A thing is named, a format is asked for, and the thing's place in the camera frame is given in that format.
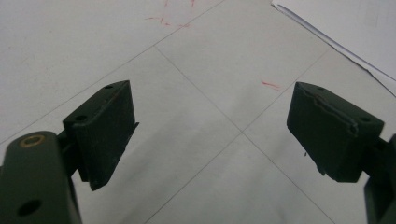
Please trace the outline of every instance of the white surface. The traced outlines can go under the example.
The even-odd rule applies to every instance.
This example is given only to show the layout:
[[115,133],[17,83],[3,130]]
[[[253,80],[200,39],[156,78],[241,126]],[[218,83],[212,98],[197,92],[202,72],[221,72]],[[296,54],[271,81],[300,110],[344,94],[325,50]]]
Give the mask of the white surface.
[[[270,1],[219,2],[183,3],[192,14],[169,20],[177,25],[146,20],[166,14],[165,1],[1,2],[1,27],[21,32],[7,41],[36,50],[46,60],[35,66],[53,70],[24,67],[22,51],[1,43],[0,159],[12,139],[59,133],[62,119],[92,94],[130,79],[140,125],[115,174],[96,192],[73,176],[84,223],[365,223],[366,177],[353,185],[321,176],[285,116],[299,79],[384,120],[381,136],[389,140],[395,99]],[[58,9],[33,22],[45,15],[42,7]],[[46,35],[47,23],[56,38]],[[75,39],[63,46],[64,35]],[[70,61],[60,63],[65,53]]]
[[396,96],[394,1],[274,0],[273,4],[368,69]]

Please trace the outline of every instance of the white paper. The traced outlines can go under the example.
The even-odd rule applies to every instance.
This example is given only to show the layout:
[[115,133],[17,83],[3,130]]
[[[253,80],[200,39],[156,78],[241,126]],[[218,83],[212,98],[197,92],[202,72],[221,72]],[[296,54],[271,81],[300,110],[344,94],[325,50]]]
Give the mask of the white paper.
[[273,5],[367,69],[396,95],[396,2],[274,0]]

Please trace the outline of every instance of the brass screw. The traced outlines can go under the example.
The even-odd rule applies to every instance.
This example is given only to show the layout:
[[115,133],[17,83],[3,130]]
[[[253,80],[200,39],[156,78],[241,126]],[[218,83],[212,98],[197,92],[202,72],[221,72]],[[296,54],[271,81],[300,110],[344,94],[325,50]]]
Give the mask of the brass screw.
[[44,142],[45,139],[46,136],[44,136],[43,134],[31,135],[25,137],[20,141],[20,147],[34,147],[40,145],[42,142]]

